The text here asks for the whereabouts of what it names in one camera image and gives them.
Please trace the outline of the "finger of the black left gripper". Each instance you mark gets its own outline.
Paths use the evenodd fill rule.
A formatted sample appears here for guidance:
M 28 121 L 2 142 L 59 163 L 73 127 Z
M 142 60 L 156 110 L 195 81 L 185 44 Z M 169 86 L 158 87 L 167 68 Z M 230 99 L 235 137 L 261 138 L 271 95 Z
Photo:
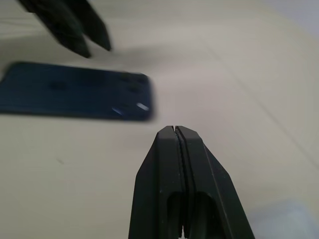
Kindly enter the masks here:
M 107 51 L 112 50 L 106 25 L 90 5 L 88 0 L 64 0 L 79 21 L 84 34 Z
M 85 58 L 91 57 L 79 20 L 63 0 L 18 0 L 44 24 L 59 44 Z

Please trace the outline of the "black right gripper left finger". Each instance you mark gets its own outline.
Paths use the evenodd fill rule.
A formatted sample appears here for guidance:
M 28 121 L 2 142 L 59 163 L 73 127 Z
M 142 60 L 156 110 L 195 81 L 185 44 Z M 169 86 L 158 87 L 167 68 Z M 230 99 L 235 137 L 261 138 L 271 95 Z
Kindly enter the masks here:
M 136 179 L 128 239 L 179 239 L 182 175 L 172 126 L 157 134 Z

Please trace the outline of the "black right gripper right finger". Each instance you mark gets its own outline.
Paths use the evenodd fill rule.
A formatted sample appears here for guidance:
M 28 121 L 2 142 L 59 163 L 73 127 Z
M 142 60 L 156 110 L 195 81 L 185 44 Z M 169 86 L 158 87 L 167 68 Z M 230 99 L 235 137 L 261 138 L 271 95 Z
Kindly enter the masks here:
M 199 134 L 175 128 L 186 182 L 187 239 L 255 239 L 233 182 Z

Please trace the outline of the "dark blue phone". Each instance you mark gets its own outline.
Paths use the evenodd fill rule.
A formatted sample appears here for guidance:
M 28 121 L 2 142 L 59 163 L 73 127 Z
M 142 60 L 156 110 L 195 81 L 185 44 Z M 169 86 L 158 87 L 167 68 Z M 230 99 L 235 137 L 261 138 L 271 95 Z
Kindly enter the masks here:
M 154 111 L 142 73 L 14 62 L 0 80 L 0 114 L 148 121 Z

